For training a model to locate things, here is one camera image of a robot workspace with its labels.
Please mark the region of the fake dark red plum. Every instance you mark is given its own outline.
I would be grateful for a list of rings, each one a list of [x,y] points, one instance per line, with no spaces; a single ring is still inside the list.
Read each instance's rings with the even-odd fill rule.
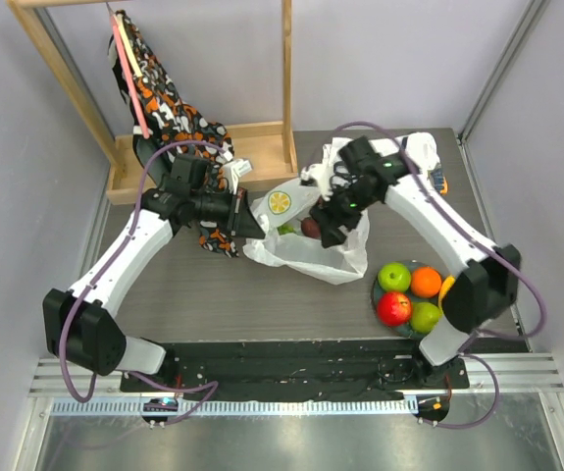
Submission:
[[[320,239],[321,229],[318,223],[312,218],[305,218],[300,223],[300,230],[304,236]]]

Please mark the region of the white plastic bag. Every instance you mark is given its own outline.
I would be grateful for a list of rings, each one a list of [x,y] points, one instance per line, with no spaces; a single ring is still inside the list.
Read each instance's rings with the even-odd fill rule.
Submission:
[[[358,227],[344,244],[323,248],[320,240],[307,237],[300,230],[301,221],[309,217],[309,209],[319,197],[317,188],[303,186],[295,178],[255,199],[250,209],[266,237],[249,238],[243,245],[244,255],[257,263],[285,266],[332,285],[362,279],[368,269],[368,213],[362,213]],[[277,227],[283,224],[293,225],[296,233],[279,235]]]

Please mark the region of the fake green apple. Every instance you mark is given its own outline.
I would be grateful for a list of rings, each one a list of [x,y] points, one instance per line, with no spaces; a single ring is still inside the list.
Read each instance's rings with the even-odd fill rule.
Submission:
[[[440,308],[430,302],[413,304],[410,327],[419,334],[428,334],[442,317]]]
[[[411,284],[411,273],[402,263],[391,262],[381,267],[378,283],[384,291],[404,292]]]

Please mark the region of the fake orange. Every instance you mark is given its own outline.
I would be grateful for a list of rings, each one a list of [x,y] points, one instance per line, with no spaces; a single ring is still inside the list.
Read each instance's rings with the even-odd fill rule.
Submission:
[[[432,298],[440,292],[442,276],[432,267],[420,267],[411,274],[411,292],[421,298]]]

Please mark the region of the fake red apple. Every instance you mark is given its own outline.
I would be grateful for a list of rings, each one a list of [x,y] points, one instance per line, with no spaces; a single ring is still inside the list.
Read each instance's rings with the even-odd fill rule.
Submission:
[[[389,327],[406,324],[412,317],[412,311],[409,297],[398,291],[386,292],[376,306],[379,320]]]

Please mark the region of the fake yellow lemon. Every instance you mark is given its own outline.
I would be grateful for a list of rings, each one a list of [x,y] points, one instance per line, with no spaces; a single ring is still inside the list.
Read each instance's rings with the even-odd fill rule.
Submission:
[[[444,281],[442,282],[440,291],[438,293],[438,298],[437,298],[437,306],[439,307],[440,310],[443,309],[443,307],[442,307],[443,301],[444,301],[447,293],[453,287],[454,284],[455,284],[455,278],[453,276],[446,277],[444,279]]]

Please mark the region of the fake green grapes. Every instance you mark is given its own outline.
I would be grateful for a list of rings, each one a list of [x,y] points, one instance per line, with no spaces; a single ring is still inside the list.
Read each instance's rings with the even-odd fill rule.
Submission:
[[[291,224],[280,225],[277,227],[277,231],[280,236],[296,233],[295,227]]]

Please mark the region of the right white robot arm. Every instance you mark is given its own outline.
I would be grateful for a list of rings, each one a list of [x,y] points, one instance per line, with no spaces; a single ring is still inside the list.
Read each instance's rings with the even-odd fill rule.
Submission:
[[[419,357],[410,364],[414,382],[433,387],[472,334],[515,303],[521,254],[480,234],[439,194],[435,178],[441,161],[427,132],[395,139],[335,138],[324,145],[323,157],[305,166],[300,180],[321,193],[311,212],[325,247],[342,244],[362,212],[380,202],[409,222],[455,278],[441,319],[420,340]]]

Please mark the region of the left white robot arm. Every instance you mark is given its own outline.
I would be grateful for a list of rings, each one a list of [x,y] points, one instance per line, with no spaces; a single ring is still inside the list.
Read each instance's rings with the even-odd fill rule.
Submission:
[[[67,290],[51,289],[43,300],[47,346],[57,355],[97,375],[142,373],[154,391],[168,390],[177,377],[162,345],[126,336],[116,323],[133,282],[158,251],[192,222],[211,222],[228,236],[262,238],[240,177],[252,166],[245,159],[223,166],[228,189],[205,188],[209,162],[180,155],[159,186],[143,192],[128,222],[99,261]]]

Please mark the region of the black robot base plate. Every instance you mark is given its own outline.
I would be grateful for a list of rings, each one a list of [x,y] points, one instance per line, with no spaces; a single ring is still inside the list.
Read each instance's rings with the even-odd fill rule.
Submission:
[[[187,390],[216,381],[216,400],[374,400],[470,386],[463,360],[431,367],[410,340],[204,341],[166,349],[172,364],[154,381]]]

